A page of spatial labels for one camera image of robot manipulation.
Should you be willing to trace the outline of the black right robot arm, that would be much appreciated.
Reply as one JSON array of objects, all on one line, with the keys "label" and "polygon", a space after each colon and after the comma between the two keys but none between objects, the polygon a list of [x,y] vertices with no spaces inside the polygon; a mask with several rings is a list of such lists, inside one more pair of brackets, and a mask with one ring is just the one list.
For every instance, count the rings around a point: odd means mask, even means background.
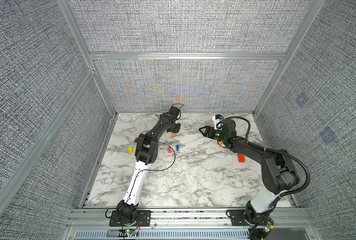
[{"label": "black right robot arm", "polygon": [[239,137],[236,123],[232,119],[216,119],[214,126],[199,128],[206,138],[223,142],[230,151],[248,157],[261,165],[263,186],[258,194],[246,204],[245,219],[251,224],[259,224],[274,209],[282,198],[280,195],[290,191],[300,180],[290,157],[258,148],[246,138]]}]

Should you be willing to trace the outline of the red wood block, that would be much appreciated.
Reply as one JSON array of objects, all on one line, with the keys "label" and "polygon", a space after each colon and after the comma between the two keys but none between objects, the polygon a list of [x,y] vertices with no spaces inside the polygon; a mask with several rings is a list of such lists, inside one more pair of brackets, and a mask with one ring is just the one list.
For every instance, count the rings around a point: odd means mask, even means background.
[{"label": "red wood block", "polygon": [[244,155],[238,154],[237,157],[238,157],[238,162],[239,162],[239,163],[244,163],[244,162],[245,162],[245,157],[244,157]]}]

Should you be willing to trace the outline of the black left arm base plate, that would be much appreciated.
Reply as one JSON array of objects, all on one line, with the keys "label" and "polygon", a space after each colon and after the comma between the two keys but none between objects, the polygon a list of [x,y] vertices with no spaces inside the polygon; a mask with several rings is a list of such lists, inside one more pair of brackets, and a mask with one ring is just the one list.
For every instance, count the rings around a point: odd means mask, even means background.
[{"label": "black left arm base plate", "polygon": [[135,213],[125,214],[119,211],[112,211],[110,216],[110,227],[149,227],[152,211],[137,210]]}]

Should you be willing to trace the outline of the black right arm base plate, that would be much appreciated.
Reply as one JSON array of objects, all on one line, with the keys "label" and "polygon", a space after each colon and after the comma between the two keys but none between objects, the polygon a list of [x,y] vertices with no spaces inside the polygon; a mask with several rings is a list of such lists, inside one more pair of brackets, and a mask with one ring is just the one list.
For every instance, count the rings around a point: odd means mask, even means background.
[{"label": "black right arm base plate", "polygon": [[234,227],[253,226],[245,217],[245,210],[227,210],[226,215],[230,218],[231,224]]}]

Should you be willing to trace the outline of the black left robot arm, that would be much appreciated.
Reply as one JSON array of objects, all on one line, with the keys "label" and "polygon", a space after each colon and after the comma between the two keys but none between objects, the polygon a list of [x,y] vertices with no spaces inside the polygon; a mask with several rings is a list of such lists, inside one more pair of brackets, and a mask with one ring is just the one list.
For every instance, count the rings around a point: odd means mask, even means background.
[{"label": "black left robot arm", "polygon": [[137,219],[137,208],[145,177],[151,172],[151,165],[155,163],[158,157],[160,138],[164,133],[177,134],[181,124],[178,120],[181,116],[181,105],[173,104],[170,109],[159,115],[158,122],[151,130],[137,137],[135,149],[136,165],[130,185],[123,199],[118,203],[115,219],[124,225],[131,225]]}]

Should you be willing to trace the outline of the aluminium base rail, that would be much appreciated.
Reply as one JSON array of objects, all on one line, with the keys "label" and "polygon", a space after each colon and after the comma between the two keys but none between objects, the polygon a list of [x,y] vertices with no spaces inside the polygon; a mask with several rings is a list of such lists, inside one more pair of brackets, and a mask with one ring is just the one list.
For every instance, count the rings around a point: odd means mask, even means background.
[{"label": "aluminium base rail", "polygon": [[[150,229],[165,228],[231,228],[226,208],[148,208],[151,211]],[[109,227],[110,212],[106,209],[74,209],[66,230],[105,229]],[[271,214],[275,228],[316,228],[306,208],[276,208]]]}]

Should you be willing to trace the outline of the aluminium frame post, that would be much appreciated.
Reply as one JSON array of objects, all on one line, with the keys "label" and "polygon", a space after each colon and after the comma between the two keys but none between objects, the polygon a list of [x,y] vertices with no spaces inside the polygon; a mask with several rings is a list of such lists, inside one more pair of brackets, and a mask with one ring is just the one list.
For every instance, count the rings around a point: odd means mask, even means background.
[{"label": "aluminium frame post", "polygon": [[297,29],[293,39],[291,40],[286,52],[282,54],[269,55],[269,53],[267,53],[263,55],[267,57],[267,60],[279,61],[279,64],[254,108],[253,114],[255,116],[258,116],[260,114],[269,97],[272,95],[274,88],[276,87],[280,78],[289,66],[292,58],[295,56],[295,53],[297,52],[301,42],[304,40],[305,36],[307,35],[310,27],[312,26],[325,2],[326,1],[322,0],[312,1],[309,10],[306,12],[305,17],[302,20],[299,28]]}]

